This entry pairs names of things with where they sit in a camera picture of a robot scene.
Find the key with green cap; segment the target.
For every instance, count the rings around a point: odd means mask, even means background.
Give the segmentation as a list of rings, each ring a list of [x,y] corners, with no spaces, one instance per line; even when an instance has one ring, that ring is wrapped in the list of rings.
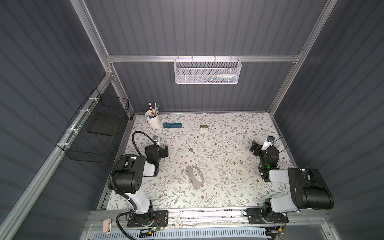
[[[188,154],[195,154],[194,149],[193,148],[186,149],[184,151],[184,155],[188,155]]]

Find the silver metal key holder plate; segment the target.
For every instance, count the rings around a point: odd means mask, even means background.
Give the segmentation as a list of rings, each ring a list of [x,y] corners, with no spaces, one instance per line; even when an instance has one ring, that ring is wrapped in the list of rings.
[[[203,175],[203,173],[199,167],[188,166],[188,167],[186,167],[186,172],[188,174],[189,179],[192,182],[193,187],[196,190],[199,190],[202,187],[202,185],[205,184],[204,175]]]

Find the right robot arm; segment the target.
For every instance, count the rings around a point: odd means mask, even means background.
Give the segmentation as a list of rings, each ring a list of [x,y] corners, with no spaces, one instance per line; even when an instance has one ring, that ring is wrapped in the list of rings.
[[[274,146],[275,138],[268,136],[260,145],[252,142],[250,151],[260,158],[259,173],[268,183],[286,184],[288,193],[280,197],[265,199],[259,208],[246,210],[250,224],[263,221],[267,224],[289,222],[287,213],[301,210],[330,210],[334,207],[334,197],[317,169],[287,168],[279,169],[280,152]]]

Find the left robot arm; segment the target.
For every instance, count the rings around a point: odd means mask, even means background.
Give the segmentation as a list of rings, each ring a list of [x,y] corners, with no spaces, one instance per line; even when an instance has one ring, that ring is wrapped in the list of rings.
[[[153,203],[141,190],[143,179],[156,177],[160,169],[160,160],[167,156],[167,148],[150,145],[145,148],[144,156],[126,154],[114,162],[109,175],[108,188],[127,200],[133,207],[126,216],[127,227],[168,225],[169,212],[155,211]]]

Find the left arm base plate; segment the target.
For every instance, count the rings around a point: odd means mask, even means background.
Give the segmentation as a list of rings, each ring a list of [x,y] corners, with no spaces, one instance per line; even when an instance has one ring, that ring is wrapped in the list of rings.
[[[130,214],[126,217],[128,228],[166,227],[169,211],[154,211],[147,214]]]

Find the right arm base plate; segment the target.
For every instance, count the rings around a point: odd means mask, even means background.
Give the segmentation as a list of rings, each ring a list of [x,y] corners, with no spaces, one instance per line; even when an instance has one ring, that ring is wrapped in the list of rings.
[[[248,218],[249,224],[287,224],[289,223],[288,216],[283,213],[275,213],[263,208],[248,208],[245,211],[245,216]]]

